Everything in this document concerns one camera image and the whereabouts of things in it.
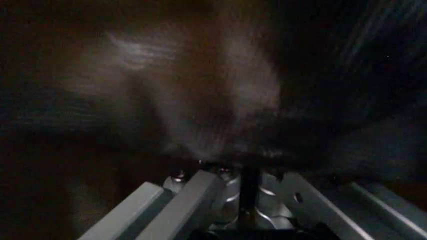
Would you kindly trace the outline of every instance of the screw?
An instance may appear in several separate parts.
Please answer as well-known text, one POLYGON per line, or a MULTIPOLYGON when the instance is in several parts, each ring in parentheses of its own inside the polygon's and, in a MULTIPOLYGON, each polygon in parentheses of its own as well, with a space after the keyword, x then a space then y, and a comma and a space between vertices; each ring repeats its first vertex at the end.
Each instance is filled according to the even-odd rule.
POLYGON ((186 178, 186 173, 183 170, 179 170, 177 173, 170 177, 174 182, 181 183, 186 178))

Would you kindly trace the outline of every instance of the black metal part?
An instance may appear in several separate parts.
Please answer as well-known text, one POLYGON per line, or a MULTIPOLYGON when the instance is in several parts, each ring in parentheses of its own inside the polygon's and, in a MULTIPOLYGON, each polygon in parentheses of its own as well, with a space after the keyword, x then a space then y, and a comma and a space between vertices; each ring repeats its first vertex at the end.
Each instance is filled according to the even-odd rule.
POLYGON ((248 227, 247 219, 255 207, 260 176, 261 172, 258 168, 243 167, 240 172, 239 229, 248 227))
POLYGON ((314 235, 301 230, 218 230, 194 231, 188 240, 331 240, 329 235, 314 235))

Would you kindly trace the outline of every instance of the gray metal bar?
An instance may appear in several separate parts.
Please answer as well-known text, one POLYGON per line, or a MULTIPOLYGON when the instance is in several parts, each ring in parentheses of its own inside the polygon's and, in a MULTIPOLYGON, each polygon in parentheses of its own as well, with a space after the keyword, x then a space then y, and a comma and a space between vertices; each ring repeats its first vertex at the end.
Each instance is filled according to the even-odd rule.
POLYGON ((224 181, 215 174, 198 171, 137 240, 186 239, 216 205, 217 196, 221 195, 219 193, 224 187, 224 181))
POLYGON ((340 190, 316 188, 296 173, 285 174, 280 199, 299 221, 324 223, 342 240, 403 240, 340 190))
POLYGON ((350 185, 354 193, 384 222, 407 239, 427 240, 427 214, 380 184, 350 185))
POLYGON ((135 238, 172 198, 170 191, 145 182, 79 240, 135 238))

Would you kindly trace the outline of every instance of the silver metal part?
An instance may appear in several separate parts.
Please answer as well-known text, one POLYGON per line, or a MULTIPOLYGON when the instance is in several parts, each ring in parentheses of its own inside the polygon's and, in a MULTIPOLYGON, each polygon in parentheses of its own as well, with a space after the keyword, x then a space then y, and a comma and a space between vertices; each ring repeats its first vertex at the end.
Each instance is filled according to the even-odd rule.
POLYGON ((344 191, 318 182, 317 188, 296 173, 285 174, 280 199, 303 225, 324 223, 342 240, 403 240, 375 214, 344 191))
POLYGON ((349 186, 372 212, 413 240, 427 240, 427 214, 380 184, 349 186))
POLYGON ((224 205, 215 217, 215 223, 210 229, 232 229, 236 225, 239 216, 239 199, 240 199, 240 173, 235 169, 223 168, 218 175, 225 181, 225 189, 221 199, 224 205))
POLYGON ((293 229, 289 221, 293 218, 291 211, 280 201, 277 193, 280 192, 281 182, 273 175, 263 172, 259 183, 259 192, 256 199, 255 221, 261 229, 293 229))
POLYGON ((216 174, 198 171, 136 239, 186 239, 211 211, 222 207, 217 196, 224 187, 216 174))
POLYGON ((145 182, 79 240, 134 239, 172 198, 170 191, 145 182))

